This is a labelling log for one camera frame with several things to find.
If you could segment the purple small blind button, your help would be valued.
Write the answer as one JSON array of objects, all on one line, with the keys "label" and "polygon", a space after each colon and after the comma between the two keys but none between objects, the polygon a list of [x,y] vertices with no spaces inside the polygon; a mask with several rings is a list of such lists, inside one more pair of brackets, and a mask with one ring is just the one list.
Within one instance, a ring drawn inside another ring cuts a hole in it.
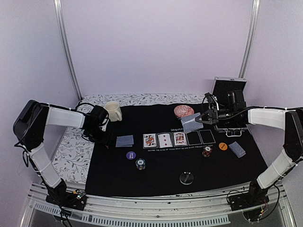
[{"label": "purple small blind button", "polygon": [[129,152],[127,152],[127,154],[126,154],[126,158],[127,158],[128,160],[133,160],[133,159],[136,158],[136,153],[133,152],[133,151],[129,151]]}]

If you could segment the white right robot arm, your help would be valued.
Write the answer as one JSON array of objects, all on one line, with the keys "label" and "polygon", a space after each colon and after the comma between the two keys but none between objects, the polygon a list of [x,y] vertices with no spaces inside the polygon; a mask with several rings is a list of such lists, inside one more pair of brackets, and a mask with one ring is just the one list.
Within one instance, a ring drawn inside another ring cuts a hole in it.
[{"label": "white right robot arm", "polygon": [[208,107],[196,117],[196,122],[209,125],[250,125],[254,129],[253,135],[256,139],[261,139],[257,133],[261,131],[261,127],[265,127],[262,135],[269,133],[265,136],[268,144],[260,141],[257,144],[263,150],[268,149],[274,154],[262,154],[268,158],[268,167],[252,182],[257,188],[245,195],[246,204],[255,206],[263,199],[261,190],[268,189],[286,177],[303,160],[303,108],[247,106],[241,90],[231,91],[227,97],[229,103],[224,105],[220,104],[214,95],[206,93],[202,103]]}]

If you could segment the three of diamonds card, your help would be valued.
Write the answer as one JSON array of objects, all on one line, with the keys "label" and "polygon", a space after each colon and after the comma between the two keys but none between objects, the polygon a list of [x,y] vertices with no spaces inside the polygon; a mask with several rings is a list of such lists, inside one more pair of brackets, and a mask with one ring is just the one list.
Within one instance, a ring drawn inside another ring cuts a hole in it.
[{"label": "three of diamonds card", "polygon": [[169,133],[158,134],[158,141],[160,148],[172,147],[171,136]]}]

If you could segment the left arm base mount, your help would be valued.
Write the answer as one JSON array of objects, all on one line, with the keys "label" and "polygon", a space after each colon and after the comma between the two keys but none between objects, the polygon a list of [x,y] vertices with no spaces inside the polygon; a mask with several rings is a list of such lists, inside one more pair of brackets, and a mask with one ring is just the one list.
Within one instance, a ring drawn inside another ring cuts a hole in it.
[{"label": "left arm base mount", "polygon": [[76,189],[72,192],[67,191],[67,185],[62,179],[56,187],[50,187],[45,183],[48,195],[46,201],[58,205],[59,207],[67,207],[75,210],[84,211],[87,196],[86,192]]}]

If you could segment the stack of poker chips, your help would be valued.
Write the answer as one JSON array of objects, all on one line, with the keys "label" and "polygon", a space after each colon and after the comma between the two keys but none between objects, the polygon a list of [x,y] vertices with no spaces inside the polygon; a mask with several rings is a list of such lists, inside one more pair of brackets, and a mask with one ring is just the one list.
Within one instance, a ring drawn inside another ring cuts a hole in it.
[{"label": "stack of poker chips", "polygon": [[139,158],[135,162],[136,167],[138,170],[144,170],[145,169],[145,160],[142,158]]}]

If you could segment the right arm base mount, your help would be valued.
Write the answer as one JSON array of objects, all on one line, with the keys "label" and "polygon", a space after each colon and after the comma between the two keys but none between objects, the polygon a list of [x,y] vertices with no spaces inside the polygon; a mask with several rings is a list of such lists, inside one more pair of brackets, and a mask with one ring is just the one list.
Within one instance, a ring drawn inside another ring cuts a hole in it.
[{"label": "right arm base mount", "polygon": [[[265,207],[269,202],[269,198],[267,196],[268,188],[262,189],[257,180],[254,179],[249,184],[248,192],[242,193],[238,192],[236,195],[227,195],[227,203],[230,205],[231,210],[241,210],[246,208],[251,208],[254,206],[264,204]],[[261,220],[262,215],[265,209],[260,208],[257,211],[245,211],[243,213],[244,218],[250,222],[258,222]]]}]

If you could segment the queen of spades card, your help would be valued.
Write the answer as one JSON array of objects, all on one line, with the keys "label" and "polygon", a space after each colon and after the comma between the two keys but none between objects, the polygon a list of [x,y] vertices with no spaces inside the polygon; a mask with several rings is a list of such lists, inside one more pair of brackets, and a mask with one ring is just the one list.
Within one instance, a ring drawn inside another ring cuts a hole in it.
[{"label": "queen of spades card", "polygon": [[155,148],[157,147],[156,134],[144,134],[143,135],[143,148]]}]

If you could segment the king of diamonds card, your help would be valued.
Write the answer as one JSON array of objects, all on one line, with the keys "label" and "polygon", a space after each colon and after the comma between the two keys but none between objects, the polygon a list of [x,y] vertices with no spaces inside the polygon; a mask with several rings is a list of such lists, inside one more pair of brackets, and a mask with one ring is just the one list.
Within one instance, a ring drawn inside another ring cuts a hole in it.
[{"label": "king of diamonds card", "polygon": [[187,145],[186,135],[184,132],[174,132],[173,140],[174,140],[175,146],[186,146]]}]

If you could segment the orange big blind button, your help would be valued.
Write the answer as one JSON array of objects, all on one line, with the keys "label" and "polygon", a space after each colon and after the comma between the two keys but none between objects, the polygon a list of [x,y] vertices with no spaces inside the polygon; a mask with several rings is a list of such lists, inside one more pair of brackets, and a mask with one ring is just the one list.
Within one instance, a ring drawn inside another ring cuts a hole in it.
[{"label": "orange big blind button", "polygon": [[224,142],[219,143],[218,147],[222,151],[226,151],[228,149],[228,145]]}]

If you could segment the blue playing card deck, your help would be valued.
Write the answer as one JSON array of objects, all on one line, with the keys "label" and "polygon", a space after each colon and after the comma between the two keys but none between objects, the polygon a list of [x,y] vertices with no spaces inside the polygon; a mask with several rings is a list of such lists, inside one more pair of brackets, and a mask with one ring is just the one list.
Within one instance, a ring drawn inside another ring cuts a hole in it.
[{"label": "blue playing card deck", "polygon": [[181,118],[181,124],[184,133],[190,133],[204,127],[203,123],[197,122],[196,117],[200,116],[200,113],[195,113],[193,115],[185,116]]}]

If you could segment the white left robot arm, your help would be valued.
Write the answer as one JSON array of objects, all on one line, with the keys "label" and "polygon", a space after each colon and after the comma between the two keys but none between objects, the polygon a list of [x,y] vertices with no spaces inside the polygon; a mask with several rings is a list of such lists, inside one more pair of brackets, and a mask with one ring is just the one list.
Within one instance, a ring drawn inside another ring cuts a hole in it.
[{"label": "white left robot arm", "polygon": [[75,109],[29,100],[13,125],[13,132],[18,139],[14,146],[27,153],[29,162],[44,183],[55,188],[52,198],[60,205],[67,205],[71,200],[70,194],[58,187],[62,179],[45,150],[45,128],[55,125],[82,129],[84,138],[110,147],[115,141],[113,134],[106,131],[108,123],[108,112],[98,105],[89,113],[82,113]]}]

